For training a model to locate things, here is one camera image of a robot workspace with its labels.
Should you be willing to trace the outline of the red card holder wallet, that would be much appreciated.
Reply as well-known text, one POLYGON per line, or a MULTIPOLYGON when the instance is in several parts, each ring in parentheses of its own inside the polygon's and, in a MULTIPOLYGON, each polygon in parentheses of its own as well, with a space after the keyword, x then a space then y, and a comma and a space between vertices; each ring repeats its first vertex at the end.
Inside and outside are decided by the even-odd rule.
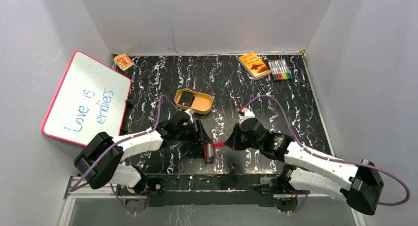
POLYGON ((227 141, 215 143, 213 137, 209 137, 208 140, 204 141, 203 148, 204 148, 206 163, 212 163, 215 159, 215 149, 222 148, 222 147, 232 148, 232 145, 231 143, 228 143, 227 141))

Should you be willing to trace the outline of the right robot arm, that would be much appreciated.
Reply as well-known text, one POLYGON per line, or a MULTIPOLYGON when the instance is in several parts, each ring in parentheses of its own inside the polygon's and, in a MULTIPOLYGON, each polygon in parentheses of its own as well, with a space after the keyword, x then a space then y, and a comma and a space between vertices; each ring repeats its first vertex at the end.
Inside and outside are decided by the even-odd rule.
POLYGON ((384 182, 371 161, 363 159, 360 165, 351 165, 300 146, 288 135, 270 132, 247 108, 225 145, 236 151, 253 148, 268 159, 289 165, 290 171, 278 179, 283 193, 313 191, 345 200, 362 214, 372 216, 376 212, 384 182))

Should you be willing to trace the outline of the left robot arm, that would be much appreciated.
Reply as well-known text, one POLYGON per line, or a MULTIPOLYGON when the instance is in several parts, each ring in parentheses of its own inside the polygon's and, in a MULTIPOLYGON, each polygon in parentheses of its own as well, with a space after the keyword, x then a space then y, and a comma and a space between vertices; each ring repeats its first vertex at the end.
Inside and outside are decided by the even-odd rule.
POLYGON ((138 167, 122 164, 128 157, 182 142, 202 147, 205 158, 213 159, 212 137, 192 115, 191 109, 177 111, 155 127, 130 135, 112 137, 100 132, 75 158, 74 166, 92 189, 116 184, 129 188, 134 194, 142 194, 149 188, 147 176, 138 167))

